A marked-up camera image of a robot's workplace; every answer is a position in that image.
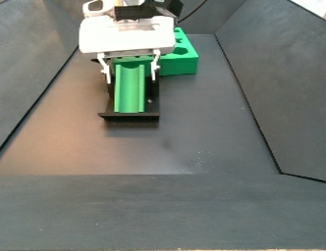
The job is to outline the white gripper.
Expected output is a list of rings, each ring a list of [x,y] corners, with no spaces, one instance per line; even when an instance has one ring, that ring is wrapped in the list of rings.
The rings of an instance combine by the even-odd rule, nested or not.
[[[111,83],[108,58],[153,54],[151,81],[157,81],[161,54],[173,50],[175,18],[154,16],[150,19],[118,21],[114,17],[115,6],[139,5],[143,1],[90,0],[83,4],[79,50],[90,59],[98,58],[106,83]]]

